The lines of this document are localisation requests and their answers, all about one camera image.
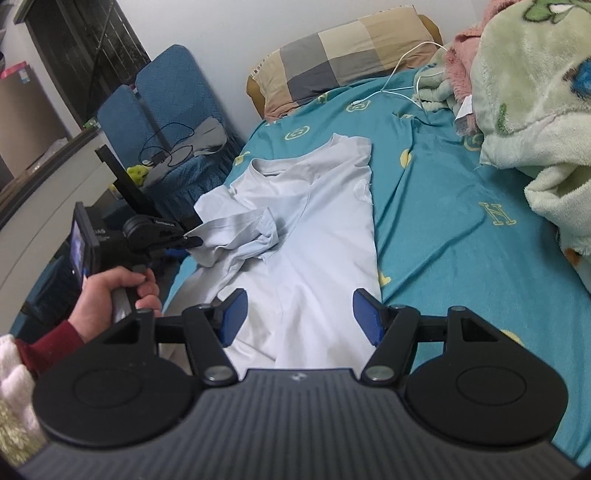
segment hand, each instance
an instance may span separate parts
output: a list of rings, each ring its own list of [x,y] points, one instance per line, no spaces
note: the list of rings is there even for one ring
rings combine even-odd
[[[111,326],[113,305],[111,292],[120,287],[138,287],[137,309],[152,309],[162,315],[162,303],[158,299],[160,289],[154,272],[133,273],[124,267],[116,267],[88,277],[82,285],[82,294],[68,320],[84,343],[103,333]]]

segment yellow plush toy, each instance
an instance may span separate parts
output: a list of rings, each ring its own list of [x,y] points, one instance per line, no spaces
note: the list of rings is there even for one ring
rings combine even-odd
[[[150,168],[148,168],[144,165],[134,165],[133,167],[129,167],[127,169],[127,175],[129,175],[129,178],[131,178],[131,180],[133,180],[135,185],[138,187],[142,187],[144,185],[144,182],[146,180],[146,176],[148,175],[149,172],[150,172]],[[109,190],[111,192],[113,192],[113,194],[116,197],[120,196],[119,192],[115,188],[115,185],[113,185],[113,184],[109,185]]]
[[[150,169],[144,165],[135,165],[127,169],[127,175],[131,177],[138,187],[144,185],[144,181],[148,172],[150,172]]]

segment pillow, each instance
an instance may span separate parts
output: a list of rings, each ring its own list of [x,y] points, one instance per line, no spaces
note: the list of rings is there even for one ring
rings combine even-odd
[[[251,76],[265,97],[265,119],[273,121],[328,90],[386,75],[408,50],[433,41],[413,7],[396,7],[301,38],[275,50]],[[428,63],[437,47],[423,45],[399,70]]]
[[[443,39],[441,38],[439,27],[433,22],[433,20],[422,14],[420,14],[418,17],[421,19],[421,22],[423,23],[423,25],[425,25],[426,29],[429,30],[429,33],[433,37],[433,40],[439,43],[440,45],[443,45]],[[251,75],[248,76],[248,80],[246,81],[246,94],[251,98],[252,104],[255,106],[256,112],[259,114],[261,118],[264,118],[265,97],[263,97],[261,93],[261,88],[259,87],[259,84],[254,81]]]

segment pink blanket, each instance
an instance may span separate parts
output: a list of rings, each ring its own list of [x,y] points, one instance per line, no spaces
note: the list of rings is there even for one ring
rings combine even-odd
[[[472,83],[470,82],[470,69],[472,68],[472,61],[478,52],[478,45],[480,44],[480,37],[486,24],[499,12],[505,8],[516,4],[520,0],[491,0],[486,10],[482,21],[458,33],[453,40],[451,47],[445,54],[445,68],[447,77],[450,79],[453,86],[453,94],[458,103],[462,103],[464,98],[472,94]],[[476,130],[476,120],[474,115],[470,115],[468,119],[472,130]]]

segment blue chair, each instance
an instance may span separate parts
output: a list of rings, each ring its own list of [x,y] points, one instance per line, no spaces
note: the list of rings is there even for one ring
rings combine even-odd
[[[137,75],[136,87],[137,94],[119,87],[97,115],[125,168],[168,150],[208,117],[216,118],[226,131],[228,141],[219,152],[183,162],[144,190],[160,213],[181,220],[194,213],[193,205],[203,193],[224,182],[244,142],[223,116],[185,47],[173,45],[146,65]]]

